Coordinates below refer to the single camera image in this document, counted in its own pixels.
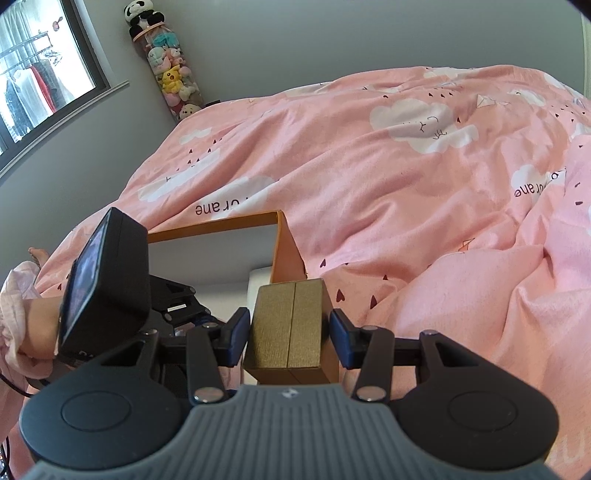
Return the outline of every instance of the person's wrist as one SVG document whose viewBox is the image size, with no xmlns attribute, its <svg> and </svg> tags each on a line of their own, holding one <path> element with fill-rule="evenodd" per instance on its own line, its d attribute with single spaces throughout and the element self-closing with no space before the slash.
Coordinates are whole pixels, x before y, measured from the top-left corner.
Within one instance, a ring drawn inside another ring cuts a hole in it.
<svg viewBox="0 0 591 480">
<path fill-rule="evenodd" d="M 61 297 L 24 300 L 26 333 L 20 351 L 38 360 L 54 358 Z"/>
</svg>

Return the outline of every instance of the gray wall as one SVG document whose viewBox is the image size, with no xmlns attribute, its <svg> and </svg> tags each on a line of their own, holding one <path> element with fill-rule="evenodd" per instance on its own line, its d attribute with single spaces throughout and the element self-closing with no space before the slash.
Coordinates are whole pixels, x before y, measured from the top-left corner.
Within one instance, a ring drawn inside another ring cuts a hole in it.
<svg viewBox="0 0 591 480">
<path fill-rule="evenodd" d="M 81 0 L 112 81 L 0 180 L 0 278 L 54 249 L 115 199 L 173 127 L 122 20 L 128 0 Z M 583 90 L 583 37 L 566 0 L 158 0 L 207 101 L 270 95 L 363 70 L 513 63 Z"/>
</svg>

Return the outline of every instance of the pink bedding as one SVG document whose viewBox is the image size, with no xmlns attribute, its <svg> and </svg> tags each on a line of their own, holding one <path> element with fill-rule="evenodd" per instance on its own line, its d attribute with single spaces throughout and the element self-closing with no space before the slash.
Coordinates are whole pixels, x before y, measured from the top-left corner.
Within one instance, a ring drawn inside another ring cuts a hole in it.
<svg viewBox="0 0 591 480">
<path fill-rule="evenodd" d="M 548 395 L 548 462 L 574 479 L 591 467 L 588 105 L 511 66 L 360 73 L 193 115 L 113 205 L 152 231 L 283 210 L 356 324 L 437 329 Z M 43 268 L 45 296 L 105 211 Z M 394 394 L 413 382 L 395 370 Z"/>
</svg>

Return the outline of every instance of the display screen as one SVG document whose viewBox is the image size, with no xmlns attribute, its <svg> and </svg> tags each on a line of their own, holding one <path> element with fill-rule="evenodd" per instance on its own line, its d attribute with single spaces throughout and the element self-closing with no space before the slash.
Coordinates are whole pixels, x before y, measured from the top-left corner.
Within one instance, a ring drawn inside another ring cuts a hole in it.
<svg viewBox="0 0 591 480">
<path fill-rule="evenodd" d="M 70 287 L 70 301 L 66 307 L 65 321 L 67 329 L 70 327 L 71 322 L 78 317 L 80 310 L 84 308 L 86 299 L 95 285 L 100 248 L 107 225 L 107 222 L 103 222 L 100 228 L 93 233 L 76 261 L 76 268 L 73 272 L 72 279 L 73 283 Z"/>
</svg>

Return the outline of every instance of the yellow plush toy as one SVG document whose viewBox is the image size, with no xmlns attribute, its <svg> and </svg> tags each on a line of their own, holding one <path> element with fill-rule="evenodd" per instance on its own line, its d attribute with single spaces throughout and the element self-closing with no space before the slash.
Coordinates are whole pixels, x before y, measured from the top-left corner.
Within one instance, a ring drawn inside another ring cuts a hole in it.
<svg viewBox="0 0 591 480">
<path fill-rule="evenodd" d="M 180 66 L 176 65 L 162 77 L 162 91 L 164 93 L 179 93 L 183 88 L 183 76 L 180 74 Z"/>
</svg>

